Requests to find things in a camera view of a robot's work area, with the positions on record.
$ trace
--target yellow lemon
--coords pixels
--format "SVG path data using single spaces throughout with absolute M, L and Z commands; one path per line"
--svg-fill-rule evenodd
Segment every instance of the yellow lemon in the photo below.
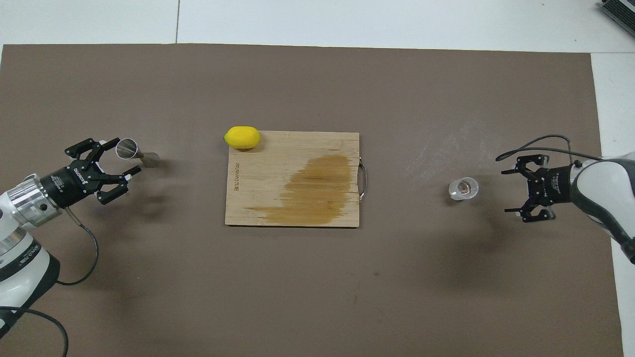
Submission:
M 251 149 L 260 142 L 260 133 L 253 126 L 234 126 L 225 134 L 225 142 L 234 149 Z

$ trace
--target cutting board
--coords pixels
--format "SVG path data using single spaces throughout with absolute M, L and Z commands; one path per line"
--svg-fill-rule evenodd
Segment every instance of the cutting board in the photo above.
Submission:
M 229 148 L 225 224 L 359 227 L 359 133 L 260 131 Z

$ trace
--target cocktail jigger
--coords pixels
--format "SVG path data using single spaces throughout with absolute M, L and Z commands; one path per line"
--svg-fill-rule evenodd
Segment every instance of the cocktail jigger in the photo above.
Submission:
M 159 154 L 156 152 L 141 152 L 137 142 L 130 138 L 119 141 L 116 152 L 120 159 L 141 159 L 145 167 L 151 168 L 159 164 Z

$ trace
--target small glass cup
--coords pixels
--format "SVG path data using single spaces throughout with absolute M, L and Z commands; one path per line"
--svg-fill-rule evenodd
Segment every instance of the small glass cup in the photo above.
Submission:
M 478 193 L 478 182 L 471 177 L 464 177 L 450 184 L 448 188 L 450 197 L 455 201 L 471 199 Z

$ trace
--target cutting board handle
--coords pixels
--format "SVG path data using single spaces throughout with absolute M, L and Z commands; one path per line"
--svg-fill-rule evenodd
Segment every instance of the cutting board handle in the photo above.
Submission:
M 361 161 L 361 156 L 359 157 L 359 168 L 364 173 L 364 188 L 359 192 L 359 202 L 364 198 L 364 194 L 366 193 L 366 188 L 368 187 L 368 176 L 366 175 L 366 167 L 364 166 L 363 161 Z

